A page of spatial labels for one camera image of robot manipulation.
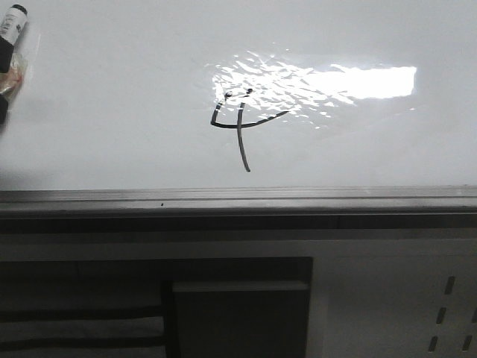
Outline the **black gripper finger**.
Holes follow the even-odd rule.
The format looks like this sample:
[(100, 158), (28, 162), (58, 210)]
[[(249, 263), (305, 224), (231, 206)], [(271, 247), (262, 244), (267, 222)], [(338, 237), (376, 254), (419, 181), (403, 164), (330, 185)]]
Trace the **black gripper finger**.
[(0, 37), (0, 73), (7, 73), (13, 56), (14, 45)]
[(3, 125), (5, 123), (5, 120), (7, 118), (8, 108), (9, 108), (8, 100), (3, 95), (0, 95), (0, 125)]

